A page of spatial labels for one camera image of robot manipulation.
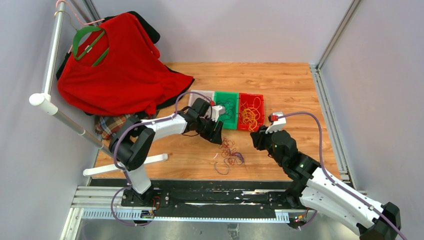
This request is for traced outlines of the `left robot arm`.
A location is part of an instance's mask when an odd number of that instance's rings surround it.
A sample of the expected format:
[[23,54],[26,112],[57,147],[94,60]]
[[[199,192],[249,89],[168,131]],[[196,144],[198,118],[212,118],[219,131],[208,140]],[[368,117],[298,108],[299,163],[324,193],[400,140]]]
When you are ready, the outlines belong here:
[[126,190],[133,195],[135,202],[146,207],[154,200],[151,180],[145,169],[152,143],[194,131],[208,142],[221,145],[224,123],[219,117],[225,112],[224,106],[199,97],[191,106],[166,117],[151,120],[129,118],[112,139],[109,150],[113,154],[114,165],[123,171],[127,180]]

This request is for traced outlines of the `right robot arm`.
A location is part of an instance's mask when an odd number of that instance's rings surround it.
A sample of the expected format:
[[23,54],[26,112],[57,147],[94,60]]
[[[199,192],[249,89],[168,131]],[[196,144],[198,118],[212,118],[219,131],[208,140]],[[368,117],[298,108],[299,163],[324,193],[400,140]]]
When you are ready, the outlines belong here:
[[261,126],[250,133],[255,149],[267,151],[292,184],[286,190],[286,203],[294,209],[310,208],[341,223],[361,240],[394,240],[401,228],[400,209],[382,204],[323,172],[322,165],[297,148],[285,130],[266,132]]

